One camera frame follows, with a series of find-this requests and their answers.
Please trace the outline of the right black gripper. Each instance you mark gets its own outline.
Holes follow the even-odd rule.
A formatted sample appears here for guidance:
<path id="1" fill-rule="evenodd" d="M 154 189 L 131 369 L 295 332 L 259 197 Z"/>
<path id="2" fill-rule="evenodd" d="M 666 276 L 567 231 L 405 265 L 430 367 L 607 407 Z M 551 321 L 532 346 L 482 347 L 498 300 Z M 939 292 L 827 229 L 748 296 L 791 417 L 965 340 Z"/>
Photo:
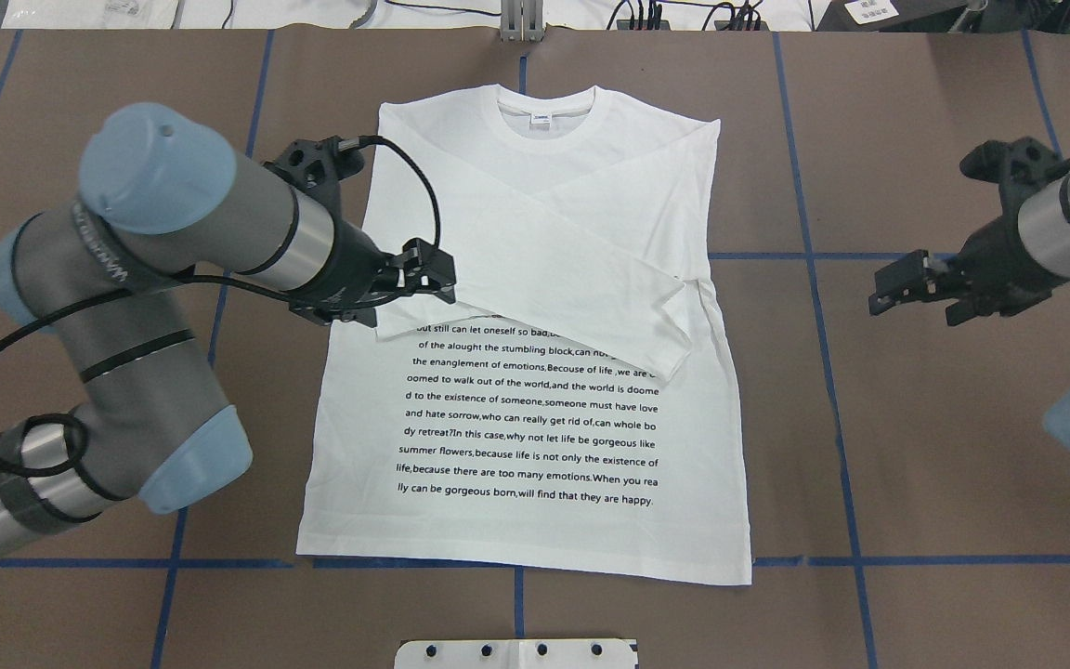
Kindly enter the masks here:
<path id="1" fill-rule="evenodd" d="M 876 270 L 870 316 L 908 302 L 950 300 L 947 325 L 1013 317 L 1070 282 L 1070 224 L 1058 213 L 1006 215 L 985 224 L 934 274 L 930 250 L 912 250 Z"/>

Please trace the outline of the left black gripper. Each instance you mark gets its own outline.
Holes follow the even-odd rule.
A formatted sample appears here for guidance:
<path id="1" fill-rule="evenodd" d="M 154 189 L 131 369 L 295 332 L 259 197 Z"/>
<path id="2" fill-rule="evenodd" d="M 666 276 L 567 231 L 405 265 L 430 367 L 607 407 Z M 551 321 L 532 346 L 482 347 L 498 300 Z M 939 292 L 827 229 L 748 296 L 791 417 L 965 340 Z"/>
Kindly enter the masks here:
<path id="1" fill-rule="evenodd" d="M 332 249 L 314 280 L 288 293 L 288 309 L 319 325 L 333 321 L 377 326 L 372 289 L 384 287 L 399 297 L 428 294 L 455 304 L 454 258 L 421 238 L 408 240 L 397 255 L 379 250 L 356 226 L 336 221 Z M 387 275 L 399 278 L 387 279 Z"/>

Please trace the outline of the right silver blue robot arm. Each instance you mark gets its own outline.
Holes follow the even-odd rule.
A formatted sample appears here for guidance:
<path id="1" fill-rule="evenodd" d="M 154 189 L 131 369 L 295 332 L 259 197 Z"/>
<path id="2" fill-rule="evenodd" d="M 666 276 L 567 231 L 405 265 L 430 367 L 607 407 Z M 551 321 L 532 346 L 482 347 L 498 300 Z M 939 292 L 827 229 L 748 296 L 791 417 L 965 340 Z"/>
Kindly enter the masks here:
<path id="1" fill-rule="evenodd" d="M 1019 316 L 1070 283 L 1070 158 L 1031 137 L 988 140 L 960 161 L 970 179 L 998 187 L 1002 212 L 948 259 L 912 250 L 875 272 L 873 316 L 907 302 L 946 301 L 946 323 Z M 1070 387 L 1044 414 L 1070 450 Z"/>

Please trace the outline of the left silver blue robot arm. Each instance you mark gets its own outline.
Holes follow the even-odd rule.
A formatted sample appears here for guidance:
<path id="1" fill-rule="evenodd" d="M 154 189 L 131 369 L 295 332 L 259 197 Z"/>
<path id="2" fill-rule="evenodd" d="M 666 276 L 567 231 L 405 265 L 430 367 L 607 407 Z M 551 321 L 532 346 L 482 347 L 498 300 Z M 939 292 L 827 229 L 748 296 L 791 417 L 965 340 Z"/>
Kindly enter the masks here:
<path id="1" fill-rule="evenodd" d="M 230 285 L 320 325 L 374 326 L 403 297 L 454 302 L 440 233 L 389 254 L 343 221 L 340 183 L 366 147 L 394 143 L 297 140 L 257 164 L 162 103 L 103 123 L 68 202 L 0 242 L 0 309 L 18 324 L 0 355 L 54 332 L 86 393 L 0 434 L 0 558 L 131 498 L 186 508 L 249 470 L 249 437 L 175 288 Z"/>

